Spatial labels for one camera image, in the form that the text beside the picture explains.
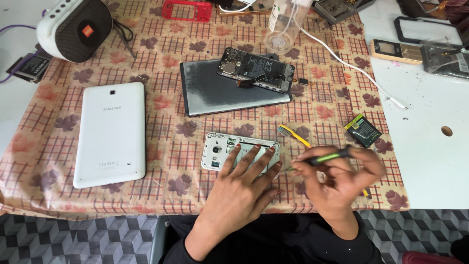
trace orange speaker logo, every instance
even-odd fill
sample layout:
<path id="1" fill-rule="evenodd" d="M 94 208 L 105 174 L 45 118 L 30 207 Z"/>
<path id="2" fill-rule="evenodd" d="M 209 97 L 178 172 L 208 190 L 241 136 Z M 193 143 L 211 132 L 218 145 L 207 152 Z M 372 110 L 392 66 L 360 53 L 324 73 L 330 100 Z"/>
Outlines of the orange speaker logo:
<path id="1" fill-rule="evenodd" d="M 89 37 L 93 32 L 94 30 L 90 27 L 90 25 L 87 25 L 83 30 L 82 30 L 83 34 L 85 34 L 86 37 Z"/>

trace hole in table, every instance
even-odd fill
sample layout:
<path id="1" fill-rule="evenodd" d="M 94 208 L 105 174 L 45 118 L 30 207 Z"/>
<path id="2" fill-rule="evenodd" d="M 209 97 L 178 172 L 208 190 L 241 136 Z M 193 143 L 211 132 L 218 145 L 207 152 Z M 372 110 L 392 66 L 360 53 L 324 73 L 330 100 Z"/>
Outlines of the hole in table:
<path id="1" fill-rule="evenodd" d="M 441 132 L 443 132 L 443 134 L 447 137 L 451 137 L 453 135 L 453 131 L 451 130 L 451 128 L 445 125 L 441 127 Z"/>

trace red object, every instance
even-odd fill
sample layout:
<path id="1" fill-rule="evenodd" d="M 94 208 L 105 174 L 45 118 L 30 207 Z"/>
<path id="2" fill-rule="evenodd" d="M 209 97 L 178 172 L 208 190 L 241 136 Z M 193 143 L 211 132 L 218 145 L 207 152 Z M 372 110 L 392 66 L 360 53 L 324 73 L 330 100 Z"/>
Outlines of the red object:
<path id="1" fill-rule="evenodd" d="M 90 27 L 90 25 L 87 25 L 83 30 L 83 34 L 85 34 L 86 37 L 89 37 L 91 33 L 94 32 L 94 30 Z"/>
<path id="2" fill-rule="evenodd" d="M 402 264 L 462 264 L 462 262 L 452 256 L 435 256 L 407 251 L 402 255 Z"/>
<path id="3" fill-rule="evenodd" d="M 171 17 L 173 13 L 174 5 L 188 5 L 195 6 L 194 18 L 183 18 L 183 17 Z M 212 16 L 212 4 L 206 2 L 189 2 L 182 0 L 166 0 L 163 3 L 162 16 L 168 19 L 187 20 L 196 22 L 208 22 Z"/>

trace samsung logo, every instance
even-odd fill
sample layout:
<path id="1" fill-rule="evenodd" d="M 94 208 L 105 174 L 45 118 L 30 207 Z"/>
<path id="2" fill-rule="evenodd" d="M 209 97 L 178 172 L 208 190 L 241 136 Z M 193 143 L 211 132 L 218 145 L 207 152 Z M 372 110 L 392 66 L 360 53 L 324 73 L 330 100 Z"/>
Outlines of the samsung logo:
<path id="1" fill-rule="evenodd" d="M 46 63 L 47 61 L 43 61 L 41 65 L 39 65 L 39 67 L 36 68 L 36 70 L 34 71 L 34 74 L 38 73 Z"/>
<path id="2" fill-rule="evenodd" d="M 109 166 L 109 165 L 119 165 L 119 161 L 111 161 L 111 162 L 100 163 L 99 167 L 104 167 L 104 166 Z"/>
<path id="3" fill-rule="evenodd" d="M 103 108 L 103 111 L 115 110 L 115 109 L 121 109 L 121 107 L 120 107 L 120 106 L 116 106 L 116 107 Z"/>

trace plastic bottle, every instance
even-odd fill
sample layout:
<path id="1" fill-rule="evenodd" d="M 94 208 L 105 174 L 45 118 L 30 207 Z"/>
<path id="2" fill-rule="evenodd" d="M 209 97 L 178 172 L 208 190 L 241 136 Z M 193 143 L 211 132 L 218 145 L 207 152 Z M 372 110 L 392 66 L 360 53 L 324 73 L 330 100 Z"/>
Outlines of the plastic bottle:
<path id="1" fill-rule="evenodd" d="M 267 52 L 281 55 L 292 49 L 312 3 L 313 0 L 275 0 L 264 39 Z"/>

